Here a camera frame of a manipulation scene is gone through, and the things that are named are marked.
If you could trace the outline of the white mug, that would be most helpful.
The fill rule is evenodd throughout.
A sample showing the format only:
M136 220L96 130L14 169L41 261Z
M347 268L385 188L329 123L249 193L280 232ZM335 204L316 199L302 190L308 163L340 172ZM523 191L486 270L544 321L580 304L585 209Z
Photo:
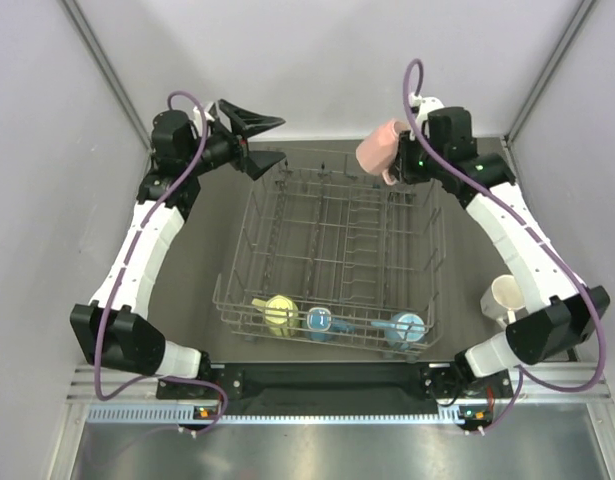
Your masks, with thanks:
M482 314L505 329L525 309L522 291L511 274L496 277L480 300Z

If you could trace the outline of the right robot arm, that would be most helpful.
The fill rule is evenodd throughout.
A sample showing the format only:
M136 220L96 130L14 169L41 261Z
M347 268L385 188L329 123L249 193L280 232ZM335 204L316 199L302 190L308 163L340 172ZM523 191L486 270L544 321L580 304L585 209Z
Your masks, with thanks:
M407 184L435 180L454 196L492 242L525 301L525 317L456 355L456 389L477 396L491 375L535 365L591 335L598 339L599 359L592 378L579 388L594 386L606 362L601 324L610 304L606 289L587 286L554 250L506 161L479 154L469 111L414 96L406 99L405 112L410 125L398 135L391 173Z

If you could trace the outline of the pink mug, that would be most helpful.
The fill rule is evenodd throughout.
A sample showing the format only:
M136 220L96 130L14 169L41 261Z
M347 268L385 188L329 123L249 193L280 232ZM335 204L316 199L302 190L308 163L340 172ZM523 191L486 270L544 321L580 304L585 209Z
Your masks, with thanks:
M397 180L389 169L397 155L399 136L408 130L404 122L396 119L375 129L356 149L356 160L362 170L369 175L380 176L388 186L395 185Z

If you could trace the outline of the yellow mug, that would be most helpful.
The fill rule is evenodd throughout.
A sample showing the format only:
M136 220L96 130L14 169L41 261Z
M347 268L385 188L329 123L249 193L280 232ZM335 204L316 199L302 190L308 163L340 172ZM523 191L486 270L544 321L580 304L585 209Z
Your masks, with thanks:
M289 297L275 295L267 300L254 298L251 305L258 310L270 333L275 337L290 338L299 327L299 309Z

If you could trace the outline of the blue floral mug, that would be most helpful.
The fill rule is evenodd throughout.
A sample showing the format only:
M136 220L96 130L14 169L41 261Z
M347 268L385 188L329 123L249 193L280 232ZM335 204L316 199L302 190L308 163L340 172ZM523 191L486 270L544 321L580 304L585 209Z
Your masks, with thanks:
M327 342L339 334L355 332L355 327L351 323L335 317L325 307L312 307L306 314L304 326L307 330L307 337L318 342Z

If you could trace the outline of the plain blue mug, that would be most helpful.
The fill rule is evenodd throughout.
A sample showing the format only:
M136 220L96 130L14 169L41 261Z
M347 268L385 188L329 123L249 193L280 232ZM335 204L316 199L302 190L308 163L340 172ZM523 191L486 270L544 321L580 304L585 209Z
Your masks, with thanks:
M371 326L381 330L387 344L397 351L409 350L427 333L423 319L411 312L398 313L388 321L374 320Z

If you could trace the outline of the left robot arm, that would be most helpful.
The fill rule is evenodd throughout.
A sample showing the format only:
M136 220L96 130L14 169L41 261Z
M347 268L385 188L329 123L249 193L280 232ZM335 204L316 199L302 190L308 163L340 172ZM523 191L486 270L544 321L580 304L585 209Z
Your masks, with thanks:
M200 193L200 176L230 165L259 179L285 156L253 150L248 141L284 122L224 99L191 114L170 107L154 117L151 168L139 186L129 230L104 282L70 314L89 365L178 377L192 397L210 391L213 374L201 365L201 352L167 340L148 322L151 293Z

